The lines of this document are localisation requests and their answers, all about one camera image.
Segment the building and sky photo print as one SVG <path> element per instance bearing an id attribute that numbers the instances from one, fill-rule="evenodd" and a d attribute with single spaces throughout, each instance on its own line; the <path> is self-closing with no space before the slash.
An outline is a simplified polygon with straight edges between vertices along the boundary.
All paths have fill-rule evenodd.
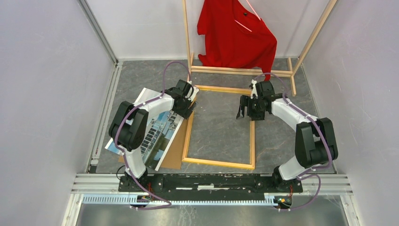
<path id="1" fill-rule="evenodd" d="M 184 118 L 173 111 L 162 112 L 147 121 L 146 134 L 140 146 L 146 167 L 158 171 Z"/>

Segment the clear acrylic sheet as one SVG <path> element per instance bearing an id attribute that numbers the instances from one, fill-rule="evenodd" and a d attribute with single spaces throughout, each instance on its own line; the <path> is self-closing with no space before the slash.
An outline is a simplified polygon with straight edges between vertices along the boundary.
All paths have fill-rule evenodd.
<path id="1" fill-rule="evenodd" d="M 201 91 L 192 118 L 186 158 L 218 166 L 253 167 L 253 124 L 237 119 L 241 94 Z"/>

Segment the yellow wooden picture frame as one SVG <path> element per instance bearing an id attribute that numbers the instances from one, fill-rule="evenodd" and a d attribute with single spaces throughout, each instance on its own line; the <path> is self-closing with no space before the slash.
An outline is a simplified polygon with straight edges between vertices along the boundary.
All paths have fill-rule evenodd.
<path id="1" fill-rule="evenodd" d="M 232 94 L 241 94 L 249 96 L 251 94 L 250 89 L 239 89 L 239 88 L 229 88 L 229 87 L 216 87 L 216 86 L 205 86 L 205 85 L 197 85 L 197 88 L 201 91 L 211 91 L 211 92 L 221 92 L 221 93 L 232 93 Z M 255 122 L 250 121 L 250 132 L 249 132 L 249 157 L 250 163 L 236 163 L 236 162 L 226 162 L 226 161 L 215 161 L 215 160 L 205 160 L 205 159 L 196 159 L 189 158 L 188 150 L 191 139 L 192 132 L 192 123 L 193 123 L 194 114 L 192 114 L 187 120 L 187 128 L 184 138 L 184 147 L 182 153 L 182 162 L 187 163 L 195 163 L 195 164 L 204 164 L 218 167 L 229 167 L 229 168 L 237 168 L 244 170 L 254 170 L 255 169 Z"/>

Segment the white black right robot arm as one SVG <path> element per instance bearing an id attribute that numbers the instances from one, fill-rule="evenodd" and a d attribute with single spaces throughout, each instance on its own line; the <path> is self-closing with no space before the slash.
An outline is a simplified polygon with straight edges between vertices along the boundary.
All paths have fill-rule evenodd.
<path id="1" fill-rule="evenodd" d="M 272 173 L 272 187 L 286 191 L 291 181 L 300 180 L 309 171 L 331 166 L 338 150 L 333 123 L 329 118 L 318 118 L 297 107 L 285 94 L 275 93 L 270 81 L 251 81 L 250 95 L 240 97 L 236 118 L 248 116 L 253 121 L 272 114 L 283 120 L 295 132 L 295 154 Z"/>

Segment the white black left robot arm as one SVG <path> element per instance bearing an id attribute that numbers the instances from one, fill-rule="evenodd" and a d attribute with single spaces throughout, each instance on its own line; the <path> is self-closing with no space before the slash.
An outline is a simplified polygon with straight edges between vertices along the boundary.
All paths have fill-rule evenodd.
<path id="1" fill-rule="evenodd" d="M 179 80 L 172 88 L 161 92 L 151 90 L 148 97 L 138 102 L 123 101 L 119 105 L 108 133 L 122 153 L 125 171 L 131 176 L 129 184 L 135 191 L 142 192 L 148 186 L 148 179 L 143 176 L 147 168 L 140 150 L 147 123 L 164 112 L 188 119 L 198 104 L 194 100 L 198 92 L 199 88 L 190 81 Z"/>

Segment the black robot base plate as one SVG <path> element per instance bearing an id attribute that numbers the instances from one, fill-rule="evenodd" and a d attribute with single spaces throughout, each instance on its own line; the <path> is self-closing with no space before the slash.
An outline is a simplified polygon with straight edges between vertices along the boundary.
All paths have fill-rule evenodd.
<path id="1" fill-rule="evenodd" d="M 138 179 L 121 176 L 118 191 L 144 188 L 168 201 L 261 201 L 264 194 L 303 192 L 297 179 L 283 181 L 269 174 L 147 174 Z"/>

